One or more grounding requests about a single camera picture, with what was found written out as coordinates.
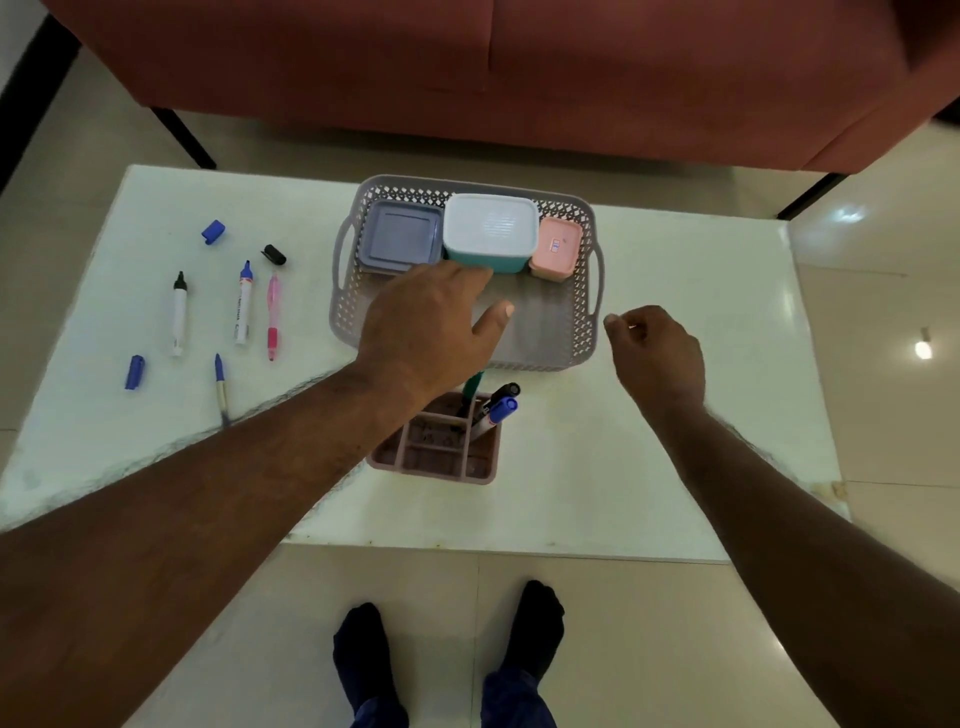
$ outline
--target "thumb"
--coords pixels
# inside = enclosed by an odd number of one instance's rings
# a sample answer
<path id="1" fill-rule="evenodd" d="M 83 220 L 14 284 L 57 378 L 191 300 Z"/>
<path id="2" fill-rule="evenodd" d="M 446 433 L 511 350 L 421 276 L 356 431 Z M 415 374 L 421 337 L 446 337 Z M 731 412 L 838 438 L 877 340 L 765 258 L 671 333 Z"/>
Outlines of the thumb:
<path id="1" fill-rule="evenodd" d="M 630 327 L 615 313 L 608 314 L 604 318 L 603 328 L 607 330 L 607 338 L 610 339 L 610 346 L 614 351 L 631 343 Z"/>
<path id="2" fill-rule="evenodd" d="M 514 305 L 509 301 L 498 301 L 483 312 L 477 323 L 473 325 L 473 335 L 480 339 L 480 343 L 488 353 L 493 354 L 503 330 L 514 315 Z"/>

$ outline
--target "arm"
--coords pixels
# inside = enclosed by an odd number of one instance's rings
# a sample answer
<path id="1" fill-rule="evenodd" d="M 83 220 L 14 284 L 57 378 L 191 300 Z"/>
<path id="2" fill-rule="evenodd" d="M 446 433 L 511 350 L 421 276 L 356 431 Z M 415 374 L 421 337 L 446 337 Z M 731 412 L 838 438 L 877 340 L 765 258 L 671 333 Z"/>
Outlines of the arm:
<path id="1" fill-rule="evenodd" d="M 357 360 L 288 401 L 0 535 L 5 725 L 120 726 L 341 477 L 483 369 L 513 311 L 445 261 L 373 303 Z"/>
<path id="2" fill-rule="evenodd" d="M 811 497 L 704 407 L 700 345 L 661 308 L 608 316 L 617 377 L 840 725 L 960 716 L 960 595 Z"/>

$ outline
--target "red sofa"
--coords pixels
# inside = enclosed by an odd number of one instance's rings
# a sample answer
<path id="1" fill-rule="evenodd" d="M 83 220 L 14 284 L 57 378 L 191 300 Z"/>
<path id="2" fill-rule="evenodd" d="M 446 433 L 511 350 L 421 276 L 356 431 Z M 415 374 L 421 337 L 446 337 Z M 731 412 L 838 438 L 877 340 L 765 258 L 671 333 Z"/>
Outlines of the red sofa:
<path id="1" fill-rule="evenodd" d="M 960 96 L 958 0 L 46 0 L 145 106 L 850 173 Z"/>

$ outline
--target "pen holder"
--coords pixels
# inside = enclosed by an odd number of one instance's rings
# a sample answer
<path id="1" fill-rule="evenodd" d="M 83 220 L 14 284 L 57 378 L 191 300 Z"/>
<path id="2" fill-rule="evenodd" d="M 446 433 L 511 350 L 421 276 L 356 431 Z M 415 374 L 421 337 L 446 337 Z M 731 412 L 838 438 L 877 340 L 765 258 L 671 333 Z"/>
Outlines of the pen holder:
<path id="1" fill-rule="evenodd" d="M 367 462 L 383 471 L 486 485 L 496 476 L 503 425 L 473 442 L 470 428 L 474 410 L 489 398 L 476 395 L 464 418 L 456 416 L 462 401 L 459 392 L 440 395 L 380 443 L 367 456 Z"/>

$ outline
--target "plastic container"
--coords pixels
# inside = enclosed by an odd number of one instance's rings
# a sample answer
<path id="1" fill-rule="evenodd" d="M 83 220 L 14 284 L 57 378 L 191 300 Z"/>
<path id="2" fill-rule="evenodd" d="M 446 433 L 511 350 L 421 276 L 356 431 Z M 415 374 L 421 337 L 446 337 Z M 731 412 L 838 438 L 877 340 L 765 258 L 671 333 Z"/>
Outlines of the plastic container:
<path id="1" fill-rule="evenodd" d="M 454 194 L 464 192 L 525 197 L 537 205 L 541 216 L 572 220 L 584 231 L 576 269 L 564 282 L 554 283 L 523 274 L 493 276 L 487 284 L 473 308 L 474 321 L 499 299 L 507 299 L 516 307 L 489 366 L 558 372 L 583 364 L 596 350 L 600 330 L 597 312 L 603 300 L 605 279 L 593 210 L 572 195 L 475 182 L 378 175 L 357 187 L 353 206 L 333 246 L 329 322 L 334 335 L 356 348 L 371 301 L 390 282 L 386 276 L 366 272 L 358 259 L 359 246 L 347 242 L 351 231 L 355 233 L 354 240 L 363 236 L 370 207 L 378 200 L 444 207 Z M 346 270 L 341 278 L 342 267 Z"/>
<path id="2" fill-rule="evenodd" d="M 358 257 L 367 269 L 396 274 L 436 263 L 444 251 L 444 211 L 439 207 L 378 200 L 370 205 Z"/>
<path id="3" fill-rule="evenodd" d="M 530 272 L 546 280 L 567 280 L 577 268 L 584 229 L 572 220 L 544 217 L 540 222 L 537 250 L 530 258 Z"/>
<path id="4" fill-rule="evenodd" d="M 496 477 L 500 432 L 506 421 L 470 441 L 473 412 L 490 395 L 477 394 L 465 418 L 459 392 L 447 392 L 430 402 L 413 420 L 384 440 L 367 456 L 371 467 L 406 475 L 436 477 L 486 485 Z"/>
<path id="5" fill-rule="evenodd" d="M 540 211 L 525 197 L 456 194 L 444 209 L 444 246 L 451 260 L 519 273 L 537 249 Z"/>

